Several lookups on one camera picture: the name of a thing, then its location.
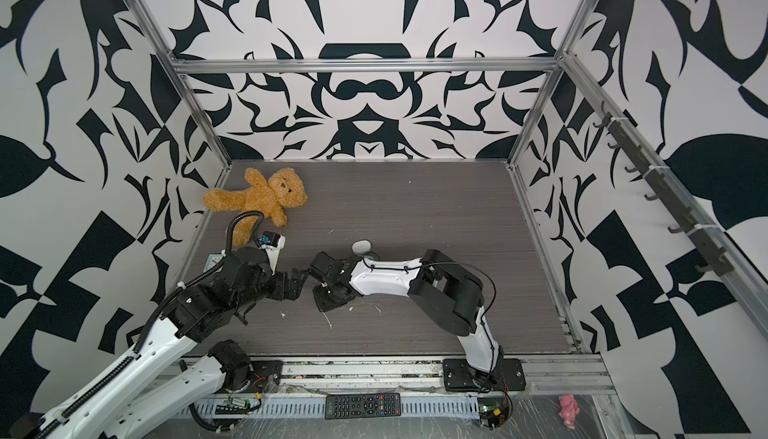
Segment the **white earbud charging case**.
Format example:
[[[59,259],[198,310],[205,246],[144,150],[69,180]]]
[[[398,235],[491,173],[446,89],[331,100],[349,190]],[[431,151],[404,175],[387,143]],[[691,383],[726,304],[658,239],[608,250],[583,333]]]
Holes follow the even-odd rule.
[[[351,246],[352,252],[358,256],[365,256],[372,250],[372,243],[369,240],[355,241]]]

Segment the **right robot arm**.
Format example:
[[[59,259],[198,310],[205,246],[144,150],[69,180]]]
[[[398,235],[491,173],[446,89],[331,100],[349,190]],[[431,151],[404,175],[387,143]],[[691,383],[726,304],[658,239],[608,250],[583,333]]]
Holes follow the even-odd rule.
[[[381,261],[370,254],[342,260],[320,252],[307,274],[318,281],[313,295],[322,312],[358,297],[407,297],[458,338],[468,366],[479,375],[493,374],[503,357],[487,321],[483,282],[438,250],[408,261]]]

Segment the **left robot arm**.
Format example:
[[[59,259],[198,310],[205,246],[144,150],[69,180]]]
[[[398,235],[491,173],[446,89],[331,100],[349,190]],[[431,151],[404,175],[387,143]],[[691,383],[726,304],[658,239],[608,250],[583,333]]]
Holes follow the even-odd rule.
[[[72,397],[44,414],[26,413],[14,438],[134,438],[184,406],[220,389],[249,385],[251,359],[233,340],[215,344],[190,369],[161,386],[150,383],[231,319],[259,301],[295,300],[306,275],[274,270],[276,249],[228,251],[198,277],[180,283],[145,323],[136,343]]]

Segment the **green alarm clock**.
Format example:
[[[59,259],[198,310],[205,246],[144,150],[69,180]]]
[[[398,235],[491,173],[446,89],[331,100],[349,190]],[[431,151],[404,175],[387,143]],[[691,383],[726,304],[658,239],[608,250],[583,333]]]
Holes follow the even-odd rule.
[[[223,253],[209,254],[203,267],[203,271],[207,271],[216,266],[225,255]]]

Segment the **brown teddy bear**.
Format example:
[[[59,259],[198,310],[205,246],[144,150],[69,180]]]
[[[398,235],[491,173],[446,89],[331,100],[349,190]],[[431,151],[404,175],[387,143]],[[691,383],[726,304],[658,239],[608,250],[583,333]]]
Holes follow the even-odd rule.
[[[288,223],[285,210],[303,206],[308,201],[304,183],[293,168],[283,168],[269,178],[255,168],[245,171],[248,187],[230,191],[219,188],[203,195],[204,206],[213,212],[259,211],[275,227]]]

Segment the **black remote control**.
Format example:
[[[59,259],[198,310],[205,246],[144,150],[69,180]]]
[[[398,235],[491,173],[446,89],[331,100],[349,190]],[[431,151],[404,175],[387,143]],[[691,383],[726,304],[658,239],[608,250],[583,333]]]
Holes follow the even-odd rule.
[[[326,420],[399,417],[399,393],[335,394],[325,399]]]

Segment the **circuit board left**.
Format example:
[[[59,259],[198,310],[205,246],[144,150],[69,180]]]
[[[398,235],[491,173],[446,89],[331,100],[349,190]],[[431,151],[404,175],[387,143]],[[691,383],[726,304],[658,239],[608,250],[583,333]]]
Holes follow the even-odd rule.
[[[228,398],[215,406],[217,415],[248,415],[262,406],[262,398],[256,394],[251,398]]]

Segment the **green circuit board right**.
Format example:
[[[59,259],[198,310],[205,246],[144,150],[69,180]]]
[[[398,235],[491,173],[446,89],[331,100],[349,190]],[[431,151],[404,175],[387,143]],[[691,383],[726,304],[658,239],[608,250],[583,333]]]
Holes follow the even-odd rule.
[[[490,430],[498,429],[507,422],[511,410],[511,406],[507,403],[480,403],[479,424]]]

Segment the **pink small toy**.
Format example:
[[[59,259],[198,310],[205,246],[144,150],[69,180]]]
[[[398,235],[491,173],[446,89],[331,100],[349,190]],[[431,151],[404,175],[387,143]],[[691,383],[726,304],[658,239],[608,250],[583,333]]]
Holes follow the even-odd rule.
[[[576,418],[581,411],[578,401],[572,394],[560,395],[558,401],[560,405],[559,417],[566,428],[574,430]]]

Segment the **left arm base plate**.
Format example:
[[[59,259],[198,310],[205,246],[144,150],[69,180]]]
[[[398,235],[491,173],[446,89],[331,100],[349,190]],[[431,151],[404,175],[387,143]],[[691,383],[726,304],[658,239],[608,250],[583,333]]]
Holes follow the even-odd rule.
[[[272,393],[281,384],[283,362],[281,360],[255,360],[251,362],[244,393]]]

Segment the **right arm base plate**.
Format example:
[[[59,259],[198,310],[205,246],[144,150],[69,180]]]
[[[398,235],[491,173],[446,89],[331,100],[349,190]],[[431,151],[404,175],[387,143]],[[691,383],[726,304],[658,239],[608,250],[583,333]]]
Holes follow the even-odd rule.
[[[449,392],[520,392],[527,386],[522,363],[515,358],[502,358],[491,373],[470,367],[465,359],[444,359],[442,377]]]

